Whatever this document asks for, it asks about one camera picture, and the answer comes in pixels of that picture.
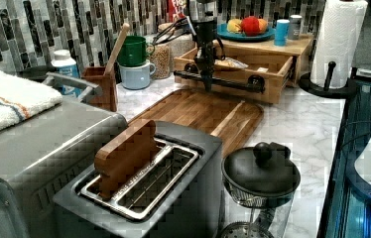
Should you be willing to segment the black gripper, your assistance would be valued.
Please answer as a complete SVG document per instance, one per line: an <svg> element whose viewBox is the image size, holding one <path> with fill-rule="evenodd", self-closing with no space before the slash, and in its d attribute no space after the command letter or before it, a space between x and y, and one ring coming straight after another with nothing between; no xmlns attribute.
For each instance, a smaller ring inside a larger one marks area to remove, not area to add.
<svg viewBox="0 0 371 238"><path fill-rule="evenodd" d="M193 26L196 32L194 40L197 45L194 61L205 90L211 91L214 65L213 41L216 38L216 23L214 20L195 22Z"/></svg>

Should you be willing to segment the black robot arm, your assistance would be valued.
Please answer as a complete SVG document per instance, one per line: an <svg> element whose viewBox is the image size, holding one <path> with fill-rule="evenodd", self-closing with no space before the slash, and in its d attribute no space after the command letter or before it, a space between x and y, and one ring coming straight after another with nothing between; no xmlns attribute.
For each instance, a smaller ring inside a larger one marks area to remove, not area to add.
<svg viewBox="0 0 371 238"><path fill-rule="evenodd" d="M206 91L211 90L214 72L213 41L216 37L216 4L214 0L187 0L188 14L191 23L193 40L197 53L194 62L203 81Z"/></svg>

